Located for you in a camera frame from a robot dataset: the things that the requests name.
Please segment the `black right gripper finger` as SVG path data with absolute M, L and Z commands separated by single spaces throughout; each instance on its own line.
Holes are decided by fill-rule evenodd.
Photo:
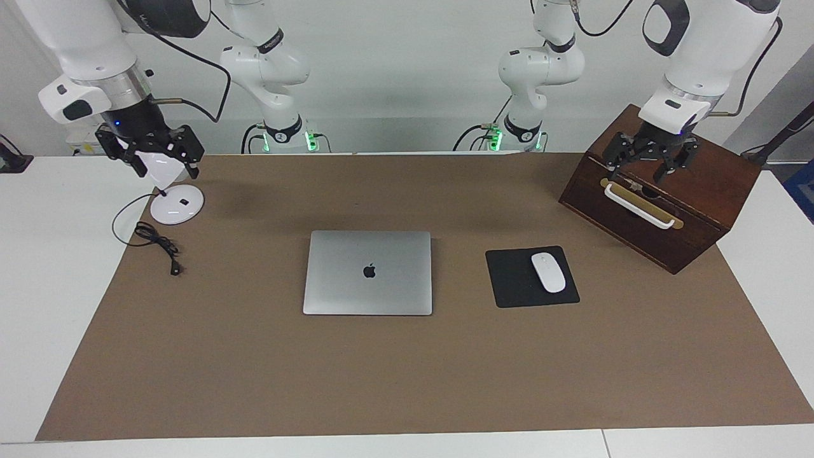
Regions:
M 99 125 L 95 131 L 95 138 L 109 159 L 121 160 L 129 165 L 137 176 L 146 176 L 146 165 L 137 154 L 134 146 L 129 145 L 127 142 L 122 145 L 120 139 L 113 133 L 108 125 Z
M 167 156 L 184 165 L 191 179 L 198 179 L 200 163 L 205 153 L 204 146 L 191 127 L 178 127 L 169 130 Z

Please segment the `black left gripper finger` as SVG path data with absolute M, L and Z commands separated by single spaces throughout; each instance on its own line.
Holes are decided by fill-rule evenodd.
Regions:
M 625 165 L 637 160 L 633 138 L 622 132 L 615 133 L 605 148 L 605 168 L 609 171 L 607 179 L 613 181 Z
M 697 139 L 687 139 L 675 153 L 663 151 L 662 164 L 655 171 L 655 183 L 660 184 L 668 175 L 673 174 L 677 169 L 688 168 L 694 160 L 698 148 Z

